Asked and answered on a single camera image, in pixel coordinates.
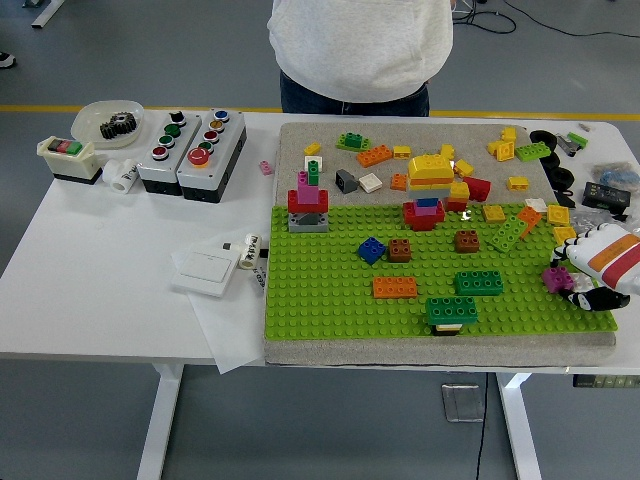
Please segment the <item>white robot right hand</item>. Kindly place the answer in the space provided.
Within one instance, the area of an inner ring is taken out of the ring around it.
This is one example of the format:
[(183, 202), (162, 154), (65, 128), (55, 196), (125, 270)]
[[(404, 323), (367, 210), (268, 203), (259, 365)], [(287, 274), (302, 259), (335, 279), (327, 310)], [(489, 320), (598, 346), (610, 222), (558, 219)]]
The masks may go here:
[(554, 248), (551, 267), (568, 260), (599, 282), (586, 292), (560, 289), (559, 295), (586, 311), (626, 307), (639, 294), (639, 237), (624, 228), (602, 223)]

